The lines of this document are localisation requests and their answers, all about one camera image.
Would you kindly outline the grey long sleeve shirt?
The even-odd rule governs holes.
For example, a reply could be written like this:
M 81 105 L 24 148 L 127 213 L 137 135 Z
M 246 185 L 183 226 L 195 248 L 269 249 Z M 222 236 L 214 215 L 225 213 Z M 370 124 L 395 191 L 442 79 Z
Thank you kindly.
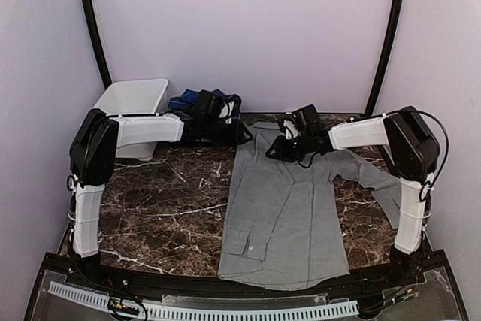
M 336 177 L 371 191 L 398 227 L 401 185 L 349 150 L 317 156 L 312 166 L 269 159 L 275 123 L 250 126 L 237 148 L 225 213 L 218 276 L 270 290 L 301 290 L 347 275 L 349 263 L 335 204 Z

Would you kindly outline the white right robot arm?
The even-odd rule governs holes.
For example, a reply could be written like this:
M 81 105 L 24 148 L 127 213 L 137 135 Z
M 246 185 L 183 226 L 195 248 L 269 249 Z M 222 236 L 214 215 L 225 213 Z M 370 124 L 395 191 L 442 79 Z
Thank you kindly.
M 356 147 L 388 147 L 401 184 L 398 231 L 383 279 L 400 286 L 422 267 L 422 245 L 431 216 L 431 191 L 446 163 L 441 147 L 424 118 L 412 106 L 380 115 L 351 118 L 326 127 L 314 105 L 300 108 L 278 122 L 280 135 L 268 148 L 268 158 L 301 164 L 306 155 Z

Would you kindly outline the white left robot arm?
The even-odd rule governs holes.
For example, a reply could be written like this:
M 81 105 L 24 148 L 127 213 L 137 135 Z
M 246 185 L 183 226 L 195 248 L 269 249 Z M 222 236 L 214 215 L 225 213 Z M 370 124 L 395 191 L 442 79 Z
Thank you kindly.
M 71 248 L 79 258 L 98 254 L 98 222 L 106 184 L 123 147 L 159 142 L 233 147 L 253 139 L 241 121 L 241 98 L 220 90 L 186 90 L 165 111 L 91 109 L 69 150 Z

